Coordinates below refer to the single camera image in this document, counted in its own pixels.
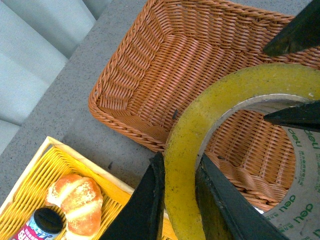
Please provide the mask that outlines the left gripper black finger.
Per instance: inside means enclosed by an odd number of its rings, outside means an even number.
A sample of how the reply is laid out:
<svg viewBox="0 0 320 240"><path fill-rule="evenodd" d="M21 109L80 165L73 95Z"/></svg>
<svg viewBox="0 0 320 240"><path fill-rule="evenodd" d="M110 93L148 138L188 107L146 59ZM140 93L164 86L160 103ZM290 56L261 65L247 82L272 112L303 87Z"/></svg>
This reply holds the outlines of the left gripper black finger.
<svg viewBox="0 0 320 240"><path fill-rule="evenodd" d="M320 101L291 106L273 113L263 119L271 124L295 129L320 132Z"/></svg>
<svg viewBox="0 0 320 240"><path fill-rule="evenodd" d="M320 45L320 1L311 1L263 48L270 57L301 52Z"/></svg>

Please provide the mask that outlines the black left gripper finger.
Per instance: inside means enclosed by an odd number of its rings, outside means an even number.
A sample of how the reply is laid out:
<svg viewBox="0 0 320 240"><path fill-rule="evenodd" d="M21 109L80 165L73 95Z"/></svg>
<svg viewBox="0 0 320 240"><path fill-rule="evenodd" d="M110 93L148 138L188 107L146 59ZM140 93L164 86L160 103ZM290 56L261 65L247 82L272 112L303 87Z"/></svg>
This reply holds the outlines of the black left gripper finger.
<svg viewBox="0 0 320 240"><path fill-rule="evenodd" d="M165 198L164 157L157 152L129 201L101 235L101 240L162 239Z"/></svg>
<svg viewBox="0 0 320 240"><path fill-rule="evenodd" d="M207 240L285 240L206 154L195 174L196 201Z"/></svg>

